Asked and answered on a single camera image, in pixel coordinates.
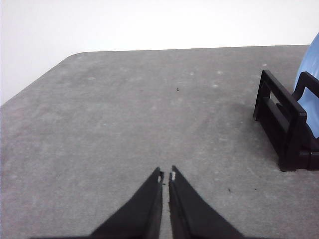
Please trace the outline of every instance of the speckled gray surface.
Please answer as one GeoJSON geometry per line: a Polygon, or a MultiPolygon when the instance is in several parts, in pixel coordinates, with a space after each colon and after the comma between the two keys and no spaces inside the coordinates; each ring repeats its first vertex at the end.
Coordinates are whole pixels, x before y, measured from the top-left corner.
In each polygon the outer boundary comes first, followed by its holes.
{"type": "Polygon", "coordinates": [[[1,238],[87,235],[172,164],[245,235],[319,238],[319,172],[280,172],[252,118],[261,70],[291,91],[306,48],[66,58],[1,108],[1,238]]]}

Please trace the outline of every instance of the black rack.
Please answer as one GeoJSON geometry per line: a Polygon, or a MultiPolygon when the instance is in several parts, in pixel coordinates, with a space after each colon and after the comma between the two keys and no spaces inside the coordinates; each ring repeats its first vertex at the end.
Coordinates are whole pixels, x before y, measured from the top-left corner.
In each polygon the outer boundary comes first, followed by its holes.
{"type": "Polygon", "coordinates": [[[319,170],[319,141],[306,123],[307,113],[298,103],[305,88],[319,97],[319,82],[308,72],[299,76],[291,95],[268,70],[262,71],[254,110],[279,156],[282,171],[319,170]],[[279,103],[274,103],[271,93],[279,103]]]}

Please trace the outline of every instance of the white wall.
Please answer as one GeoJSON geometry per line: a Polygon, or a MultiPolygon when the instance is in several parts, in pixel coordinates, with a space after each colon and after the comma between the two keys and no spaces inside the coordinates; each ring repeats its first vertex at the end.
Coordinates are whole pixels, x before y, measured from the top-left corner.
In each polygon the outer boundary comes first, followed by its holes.
{"type": "Polygon", "coordinates": [[[1,104],[83,51],[310,44],[318,0],[2,0],[1,104]]]}

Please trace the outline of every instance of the blue plastic container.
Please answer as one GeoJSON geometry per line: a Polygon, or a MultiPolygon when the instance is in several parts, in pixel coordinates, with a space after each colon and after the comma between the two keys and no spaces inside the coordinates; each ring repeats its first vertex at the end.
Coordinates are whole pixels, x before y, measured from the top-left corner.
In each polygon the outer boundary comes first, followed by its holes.
{"type": "MultiPolygon", "coordinates": [[[[314,77],[319,79],[319,33],[309,46],[303,61],[300,64],[295,87],[297,85],[297,81],[299,75],[303,71],[308,71],[314,77]]],[[[298,100],[299,104],[306,110],[307,112],[307,124],[312,130],[314,136],[316,138],[319,137],[319,98],[315,96],[310,90],[305,88],[303,96],[298,100]]]]}

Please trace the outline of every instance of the table surface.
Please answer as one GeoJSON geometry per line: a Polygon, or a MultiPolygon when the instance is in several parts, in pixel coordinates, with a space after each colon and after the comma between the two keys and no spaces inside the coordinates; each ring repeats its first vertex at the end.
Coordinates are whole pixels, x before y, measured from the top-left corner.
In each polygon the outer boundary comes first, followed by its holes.
{"type": "Polygon", "coordinates": [[[170,239],[173,164],[243,234],[319,238],[319,172],[281,172],[252,117],[261,70],[292,91],[306,49],[66,58],[1,108],[2,238],[88,235],[160,166],[170,239]]]}

